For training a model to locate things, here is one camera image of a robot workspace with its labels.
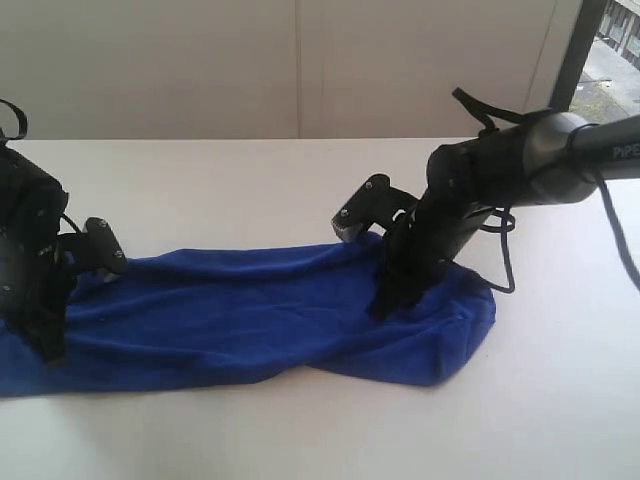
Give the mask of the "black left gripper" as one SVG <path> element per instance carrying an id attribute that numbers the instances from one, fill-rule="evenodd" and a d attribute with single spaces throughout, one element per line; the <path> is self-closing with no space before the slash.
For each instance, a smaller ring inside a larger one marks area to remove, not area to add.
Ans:
<path id="1" fill-rule="evenodd" d="M 65 317 L 25 312 L 53 264 L 67 204 L 58 180 L 17 151 L 1 151 L 1 319 L 11 330 L 21 323 L 21 337 L 45 363 L 65 357 Z"/>

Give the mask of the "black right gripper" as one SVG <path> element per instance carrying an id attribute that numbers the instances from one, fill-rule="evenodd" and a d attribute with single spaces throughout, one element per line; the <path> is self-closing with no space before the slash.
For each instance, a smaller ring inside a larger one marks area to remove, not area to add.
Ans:
<path id="1" fill-rule="evenodd" d="M 386 235 L 384 266 L 368 307 L 373 320 L 414 307 L 446 277 L 463 228 L 479 208 L 470 147 L 469 141 L 444 144 L 429 157 L 425 192 Z"/>

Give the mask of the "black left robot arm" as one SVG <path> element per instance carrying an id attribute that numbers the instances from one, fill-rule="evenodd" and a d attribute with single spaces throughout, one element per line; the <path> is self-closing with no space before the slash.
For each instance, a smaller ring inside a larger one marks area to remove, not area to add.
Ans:
<path id="1" fill-rule="evenodd" d="M 65 352 L 73 281 L 59 232 L 67 204 L 58 180 L 1 145 L 1 320 L 47 363 Z"/>

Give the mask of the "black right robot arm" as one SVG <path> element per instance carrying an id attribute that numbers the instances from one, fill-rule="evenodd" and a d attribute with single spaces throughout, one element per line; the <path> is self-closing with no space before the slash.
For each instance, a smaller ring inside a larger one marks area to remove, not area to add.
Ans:
<path id="1" fill-rule="evenodd" d="M 438 147 L 427 163 L 425 192 L 387 235 L 370 315 L 382 320 L 414 306 L 443 280 L 478 231 L 500 236 L 507 283 L 489 288 L 513 292 L 508 247 L 513 209 L 578 203 L 594 192 L 601 195 L 622 265 L 637 284 L 639 269 L 607 183 L 638 176 L 638 117 L 598 125 L 571 113 L 549 114 Z"/>

